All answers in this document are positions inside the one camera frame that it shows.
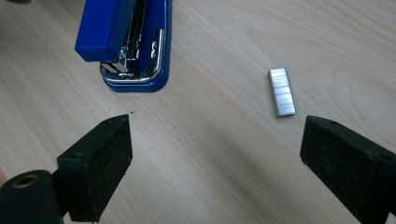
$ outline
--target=staple strip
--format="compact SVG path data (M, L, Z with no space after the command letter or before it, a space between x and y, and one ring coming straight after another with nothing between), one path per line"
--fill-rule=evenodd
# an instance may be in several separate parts
M269 70L268 79L274 96L276 116L284 117L296 114L286 68Z

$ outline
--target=wood grain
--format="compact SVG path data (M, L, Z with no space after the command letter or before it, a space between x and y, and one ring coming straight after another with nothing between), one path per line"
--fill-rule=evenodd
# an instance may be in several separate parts
M173 1L170 78L115 93L74 52L84 1L0 1L0 167L54 171L130 114L134 159L101 223L358 223L299 157L306 115L396 152L396 5ZM297 115L266 73L286 66Z

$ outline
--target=wooden table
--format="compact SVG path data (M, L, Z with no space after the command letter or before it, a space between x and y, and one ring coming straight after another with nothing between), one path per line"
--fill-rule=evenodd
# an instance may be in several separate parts
M357 223L299 157L307 115L396 152L396 4L173 1L170 78L115 93L74 52L84 1L0 1L0 166L56 158L129 114L134 159L101 223ZM267 71L297 106L277 119Z

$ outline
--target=screw hole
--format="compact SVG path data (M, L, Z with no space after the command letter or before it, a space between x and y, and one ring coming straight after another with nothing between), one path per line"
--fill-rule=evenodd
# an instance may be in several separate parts
M32 186L35 182L38 181L39 179L39 175L26 175L24 177L21 177L20 179L18 179L17 181L15 181L12 184L12 187L14 189L24 189L27 188L29 186Z

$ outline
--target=blue stapler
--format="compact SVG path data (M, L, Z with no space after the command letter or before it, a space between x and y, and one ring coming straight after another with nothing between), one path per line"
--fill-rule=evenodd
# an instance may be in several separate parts
M107 86L153 92L169 73L171 0L87 0L76 41L86 62L99 62Z

